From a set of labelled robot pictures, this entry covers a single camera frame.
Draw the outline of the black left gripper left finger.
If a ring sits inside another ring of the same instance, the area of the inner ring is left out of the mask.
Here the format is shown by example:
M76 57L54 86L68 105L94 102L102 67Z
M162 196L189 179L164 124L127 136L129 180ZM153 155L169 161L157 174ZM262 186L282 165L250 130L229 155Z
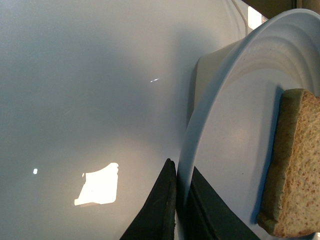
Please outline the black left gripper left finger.
M122 240L173 240L177 176L175 163L167 159L142 209L121 236Z

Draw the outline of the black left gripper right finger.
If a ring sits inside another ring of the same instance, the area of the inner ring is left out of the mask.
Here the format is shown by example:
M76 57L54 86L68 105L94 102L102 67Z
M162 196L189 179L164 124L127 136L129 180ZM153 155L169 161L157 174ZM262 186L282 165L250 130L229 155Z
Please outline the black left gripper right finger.
M188 240L258 240L194 168L186 206Z

